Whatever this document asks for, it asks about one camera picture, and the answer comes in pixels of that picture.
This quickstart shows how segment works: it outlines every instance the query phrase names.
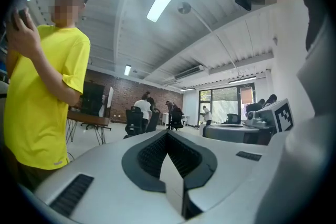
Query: white shirt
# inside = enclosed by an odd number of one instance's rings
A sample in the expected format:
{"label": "white shirt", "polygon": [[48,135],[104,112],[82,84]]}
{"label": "white shirt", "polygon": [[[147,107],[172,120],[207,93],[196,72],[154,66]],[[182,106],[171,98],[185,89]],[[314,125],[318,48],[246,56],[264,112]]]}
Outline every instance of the white shirt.
{"label": "white shirt", "polygon": [[151,111],[151,104],[147,102],[146,100],[139,100],[135,102],[134,106],[137,106],[141,109],[141,112],[143,113],[143,119],[148,120],[149,119],[149,111]]}
{"label": "white shirt", "polygon": [[212,121],[212,114],[211,114],[210,110],[205,108],[204,113],[207,113],[207,114],[204,115],[204,120],[205,121]]}

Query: hand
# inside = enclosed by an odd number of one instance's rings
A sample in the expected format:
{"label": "hand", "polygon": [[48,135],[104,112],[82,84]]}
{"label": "hand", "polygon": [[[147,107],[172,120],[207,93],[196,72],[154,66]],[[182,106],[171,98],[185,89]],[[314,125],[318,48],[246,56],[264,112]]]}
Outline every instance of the hand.
{"label": "hand", "polygon": [[20,18],[17,9],[14,11],[14,19],[19,30],[16,31],[13,24],[7,22],[8,46],[18,51],[21,55],[33,60],[41,51],[41,40],[38,30],[28,12],[28,8],[25,8],[25,13],[28,27],[25,26]]}

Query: air conditioner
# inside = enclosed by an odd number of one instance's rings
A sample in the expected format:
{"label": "air conditioner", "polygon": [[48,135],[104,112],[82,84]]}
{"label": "air conditioner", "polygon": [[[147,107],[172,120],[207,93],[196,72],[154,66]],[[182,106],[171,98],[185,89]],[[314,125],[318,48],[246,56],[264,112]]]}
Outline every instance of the air conditioner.
{"label": "air conditioner", "polygon": [[209,70],[202,65],[188,69],[176,76],[174,76],[176,82],[191,81],[199,78],[209,76]]}

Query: white wall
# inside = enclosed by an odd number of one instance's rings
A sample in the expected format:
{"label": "white wall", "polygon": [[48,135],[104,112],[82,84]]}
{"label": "white wall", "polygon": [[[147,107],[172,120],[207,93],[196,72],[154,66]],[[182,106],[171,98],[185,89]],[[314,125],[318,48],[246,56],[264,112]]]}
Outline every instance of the white wall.
{"label": "white wall", "polygon": [[[257,101],[259,99],[264,98],[265,100],[268,99],[268,97],[273,93],[272,91],[269,91],[268,83],[266,78],[259,78],[256,80],[251,81],[251,83],[254,83],[255,89],[256,89],[256,98]],[[232,84],[224,84],[221,86],[215,86],[202,89],[202,90],[210,90],[210,89],[218,89],[218,88],[225,88],[225,87],[231,87]],[[199,90],[194,91],[188,91],[183,94],[183,113],[185,115],[190,116],[190,120],[188,124],[190,125],[197,125],[198,123],[198,102],[199,102]]]}
{"label": "white wall", "polygon": [[295,124],[314,116],[309,98],[296,76],[307,55],[308,22],[303,0],[279,0],[272,11],[273,28],[278,38],[271,70],[274,91],[278,100],[288,98]]}

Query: black device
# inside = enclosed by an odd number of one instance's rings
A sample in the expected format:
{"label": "black device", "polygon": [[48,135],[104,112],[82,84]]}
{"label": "black device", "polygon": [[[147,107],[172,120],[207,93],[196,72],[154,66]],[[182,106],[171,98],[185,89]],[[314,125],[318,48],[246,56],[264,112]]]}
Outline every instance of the black device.
{"label": "black device", "polygon": [[[27,16],[26,16],[24,9],[20,9],[18,13],[23,23],[28,27]],[[14,29],[18,31],[19,28],[17,27],[15,19],[14,19],[14,12],[11,13],[11,22],[13,24]]]}
{"label": "black device", "polygon": [[235,0],[235,2],[239,6],[243,7],[245,10],[248,10],[248,11],[251,10],[251,7],[252,7],[251,0]]}

